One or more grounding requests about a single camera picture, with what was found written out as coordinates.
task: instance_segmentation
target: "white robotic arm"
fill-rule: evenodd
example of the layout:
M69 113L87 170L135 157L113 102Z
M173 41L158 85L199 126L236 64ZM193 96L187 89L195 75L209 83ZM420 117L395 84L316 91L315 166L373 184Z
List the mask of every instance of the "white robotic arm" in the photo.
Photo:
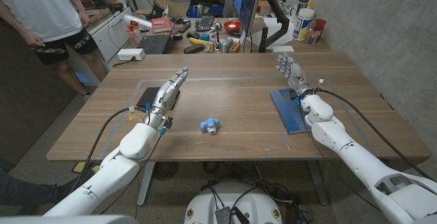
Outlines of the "white robotic arm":
M134 180L139 171L137 162L145 160L150 151L150 142L155 140L158 129L165 127L170 107L175 102L180 86L188 76L188 67L176 72L159 89L150 109L150 120L138 123L122 139L120 145L106 156L100 170L82 186L51 208L45 216L74 216L91 214L109 195Z
M387 167L346 132L333 108L308 85L300 66L288 55L279 56L277 69L297 93L306 123L318 142L340 156L365 185L391 223L413 223L437 213L437 183Z

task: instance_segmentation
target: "drawer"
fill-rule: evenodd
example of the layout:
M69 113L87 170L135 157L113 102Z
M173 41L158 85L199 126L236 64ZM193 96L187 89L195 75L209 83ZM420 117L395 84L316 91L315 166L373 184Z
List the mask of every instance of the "drawer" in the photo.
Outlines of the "drawer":
M129 38L126 25L121 22L125 14L131 15L132 10L127 8L93 35L105 62L108 62Z

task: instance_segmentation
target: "book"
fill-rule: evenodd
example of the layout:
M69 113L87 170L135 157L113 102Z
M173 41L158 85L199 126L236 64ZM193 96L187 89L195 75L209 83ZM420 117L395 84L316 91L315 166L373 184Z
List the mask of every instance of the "book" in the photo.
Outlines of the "book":
M297 105L290 96L291 89L282 89L270 92L270 97L281 117L285 130L289 135L307 132L311 128L302 119L307 112L304 112L300 105Z
M171 30L170 18L154 18L152 19L152 30L154 33L160 33Z

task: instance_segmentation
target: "keyboard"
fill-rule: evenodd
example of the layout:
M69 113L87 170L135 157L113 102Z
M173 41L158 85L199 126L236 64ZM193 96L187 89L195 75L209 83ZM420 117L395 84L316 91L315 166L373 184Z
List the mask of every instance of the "keyboard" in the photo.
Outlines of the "keyboard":
M137 48L144 49L146 55L163 54L168 41L169 35L145 36Z
M212 21L214 21L213 16L202 16L199 24L196 26L196 31L204 32L211 29Z

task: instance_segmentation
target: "black shorts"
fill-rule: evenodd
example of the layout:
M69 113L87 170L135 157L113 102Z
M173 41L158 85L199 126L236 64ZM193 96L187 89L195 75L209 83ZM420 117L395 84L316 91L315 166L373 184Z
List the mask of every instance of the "black shorts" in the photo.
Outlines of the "black shorts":
M31 46L31 49L45 65L56 64L67 60L69 54L66 44L81 55L88 54L97 49L96 42L85 28L72 36L50 42L44 42L44 44L46 46Z

